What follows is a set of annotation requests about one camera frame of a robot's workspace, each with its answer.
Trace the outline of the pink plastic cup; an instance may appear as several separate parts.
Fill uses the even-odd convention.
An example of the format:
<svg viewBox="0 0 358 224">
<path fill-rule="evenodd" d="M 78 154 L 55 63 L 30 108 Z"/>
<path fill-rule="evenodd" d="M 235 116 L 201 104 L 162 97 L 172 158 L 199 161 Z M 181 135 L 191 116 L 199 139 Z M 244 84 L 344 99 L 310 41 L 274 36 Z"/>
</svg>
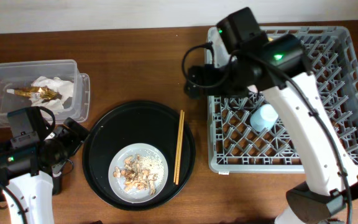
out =
<svg viewBox="0 0 358 224">
<path fill-rule="evenodd" d="M 247 87 L 249 91 L 253 92 L 253 93 L 258 93 L 258 89 L 255 85 L 251 85 Z"/>
</svg>

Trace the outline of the blue plastic cup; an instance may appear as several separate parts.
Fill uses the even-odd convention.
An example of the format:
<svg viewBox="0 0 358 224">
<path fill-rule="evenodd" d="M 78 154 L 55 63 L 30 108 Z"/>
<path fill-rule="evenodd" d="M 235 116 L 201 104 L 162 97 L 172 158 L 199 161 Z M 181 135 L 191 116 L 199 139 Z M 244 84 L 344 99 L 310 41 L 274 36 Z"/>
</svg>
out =
<svg viewBox="0 0 358 224">
<path fill-rule="evenodd" d="M 278 120 L 278 113 L 272 105 L 264 104 L 256 110 L 250 117 L 250 125 L 257 132 L 262 132 L 264 129 L 271 130 Z"/>
</svg>

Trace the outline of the food scraps and rice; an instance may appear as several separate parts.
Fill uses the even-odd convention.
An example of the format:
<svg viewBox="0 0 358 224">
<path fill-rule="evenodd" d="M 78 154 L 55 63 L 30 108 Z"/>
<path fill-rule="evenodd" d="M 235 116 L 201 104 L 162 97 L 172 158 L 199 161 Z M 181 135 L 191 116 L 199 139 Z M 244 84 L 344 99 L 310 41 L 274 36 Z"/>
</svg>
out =
<svg viewBox="0 0 358 224">
<path fill-rule="evenodd" d="M 131 155 L 123 160 L 122 168 L 113 169 L 113 177 L 124 184 L 125 193 L 148 191 L 155 195 L 162 183 L 165 168 L 160 158 L 155 156 Z"/>
</svg>

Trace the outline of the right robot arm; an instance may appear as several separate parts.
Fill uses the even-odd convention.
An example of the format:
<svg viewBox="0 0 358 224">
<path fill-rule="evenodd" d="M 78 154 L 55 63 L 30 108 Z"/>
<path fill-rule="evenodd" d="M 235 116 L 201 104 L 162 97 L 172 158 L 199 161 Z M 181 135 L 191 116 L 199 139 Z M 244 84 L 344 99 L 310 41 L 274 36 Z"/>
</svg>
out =
<svg viewBox="0 0 358 224">
<path fill-rule="evenodd" d="M 286 194 L 276 223 L 319 223 L 358 199 L 358 167 L 341 144 L 319 97 L 305 48 L 293 34 L 269 40 L 250 8 L 216 25 L 229 54 L 226 65 L 182 68 L 185 93 L 244 96 L 250 86 L 273 106 L 300 156 L 306 180 Z"/>
</svg>

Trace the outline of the grey plate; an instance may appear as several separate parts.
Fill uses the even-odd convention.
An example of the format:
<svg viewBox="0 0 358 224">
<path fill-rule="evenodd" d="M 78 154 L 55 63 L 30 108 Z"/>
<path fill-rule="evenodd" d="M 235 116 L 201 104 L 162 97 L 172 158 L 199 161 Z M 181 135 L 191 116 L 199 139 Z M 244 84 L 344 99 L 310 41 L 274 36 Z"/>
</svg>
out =
<svg viewBox="0 0 358 224">
<path fill-rule="evenodd" d="M 130 204 L 149 202 L 168 179 L 168 164 L 154 146 L 136 143 L 122 148 L 112 159 L 108 179 L 112 191 Z"/>
</svg>

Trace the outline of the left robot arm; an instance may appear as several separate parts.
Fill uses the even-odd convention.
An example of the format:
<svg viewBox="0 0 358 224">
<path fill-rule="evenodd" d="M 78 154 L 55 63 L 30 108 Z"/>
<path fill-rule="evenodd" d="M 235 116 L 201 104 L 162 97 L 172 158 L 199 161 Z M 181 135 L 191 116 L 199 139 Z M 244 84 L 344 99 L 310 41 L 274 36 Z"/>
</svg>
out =
<svg viewBox="0 0 358 224">
<path fill-rule="evenodd" d="M 33 106 L 7 114 L 12 139 L 0 153 L 0 190 L 11 223 L 53 223 L 54 179 L 86 141 L 89 131 L 72 118 L 49 123 L 53 112 Z"/>
</svg>

